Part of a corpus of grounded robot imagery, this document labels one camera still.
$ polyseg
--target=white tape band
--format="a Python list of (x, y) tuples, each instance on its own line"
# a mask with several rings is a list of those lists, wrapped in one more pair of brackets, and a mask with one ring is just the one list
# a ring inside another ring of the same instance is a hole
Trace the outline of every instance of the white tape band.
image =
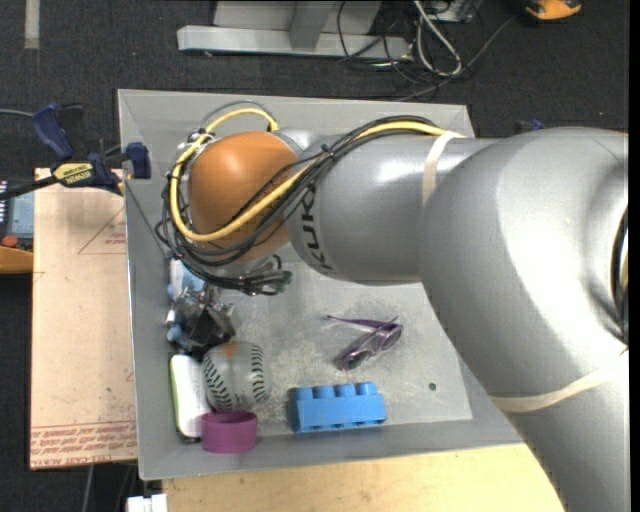
[(551, 391), (549, 393), (544, 393), (542, 395), (537, 396), (525, 396), (525, 397), (513, 397), (513, 398), (500, 398), (500, 397), (489, 397), (491, 401), (500, 409), (502, 412), (515, 412), (515, 413), (525, 413), (525, 412), (533, 412), (538, 411), (540, 409), (545, 409), (550, 407), (558, 402), (562, 402), (567, 398), (577, 395), (578, 393), (582, 393), (583, 391), (587, 391), (592, 389), (604, 382), (611, 380), (614, 377), (619, 377), (623, 370), (628, 373), (629, 367), (629, 350), (625, 349), (622, 354), (616, 357), (609, 364), (604, 365), (603, 367), (595, 370), (594, 372), (581, 377), (580, 379), (572, 382), (568, 386), (559, 389), (557, 391)]
[(444, 148), (451, 139), (462, 138), (456, 132), (445, 132), (438, 137), (427, 155), (424, 161), (424, 174), (422, 178), (422, 204), (427, 202), (429, 196), (436, 188), (436, 177), (438, 174), (438, 161), (444, 152)]

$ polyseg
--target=yellow tool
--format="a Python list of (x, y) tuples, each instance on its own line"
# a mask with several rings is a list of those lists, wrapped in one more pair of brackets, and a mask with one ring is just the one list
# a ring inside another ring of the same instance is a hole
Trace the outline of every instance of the yellow tool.
[(529, 0), (525, 11), (542, 21), (573, 16), (582, 8), (582, 0)]

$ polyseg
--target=baseball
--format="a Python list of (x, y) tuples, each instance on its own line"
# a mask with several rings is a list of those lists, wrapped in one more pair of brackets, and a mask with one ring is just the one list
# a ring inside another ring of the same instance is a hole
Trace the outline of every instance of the baseball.
[(232, 340), (209, 350), (202, 361), (207, 400), (218, 411), (248, 411), (269, 398), (271, 372), (262, 349)]

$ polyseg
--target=gray tray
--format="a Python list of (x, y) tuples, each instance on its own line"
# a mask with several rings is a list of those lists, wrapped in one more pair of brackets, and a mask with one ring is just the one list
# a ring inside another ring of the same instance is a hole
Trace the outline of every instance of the gray tray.
[[(134, 349), (140, 475), (145, 480), (304, 466), (413, 453), (521, 442), (504, 416), (455, 353), (437, 322), (421, 284), (365, 287), (315, 273), (285, 246), (278, 254), (294, 273), (276, 297), (226, 292), (242, 318), (238, 338), (258, 343), (274, 376), (268, 402), (259, 405), (259, 439), (251, 452), (217, 455), (184, 444), (175, 431), (164, 320), (167, 263), (153, 234), (160, 218), (160, 191), (178, 144), (203, 115), (245, 96), (119, 91), (122, 144), (150, 149), (151, 180), (126, 187), (131, 333)], [(391, 114), (423, 115), (472, 137), (462, 106), (397, 104), (308, 98), (251, 97), (266, 105), (281, 126), (339, 134)], [(260, 129), (256, 119), (228, 123), (228, 133)], [(352, 372), (333, 359), (359, 333), (326, 320), (326, 314), (385, 319), (405, 325), (396, 347)], [(290, 390), (301, 386), (373, 381), (385, 397), (381, 427), (295, 435), (287, 414)]]

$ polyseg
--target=purple safety glasses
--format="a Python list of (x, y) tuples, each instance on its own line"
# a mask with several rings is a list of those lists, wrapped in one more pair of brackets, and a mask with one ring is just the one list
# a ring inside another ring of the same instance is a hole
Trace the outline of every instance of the purple safety glasses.
[(370, 357), (385, 350), (389, 350), (402, 335), (402, 325), (395, 323), (398, 319), (397, 316), (388, 322), (338, 318), (331, 315), (327, 315), (327, 317), (332, 320), (339, 320), (340, 322), (347, 322), (350, 324), (373, 328), (373, 331), (358, 338), (338, 356), (338, 365), (343, 370), (353, 370), (354, 368), (358, 368)]

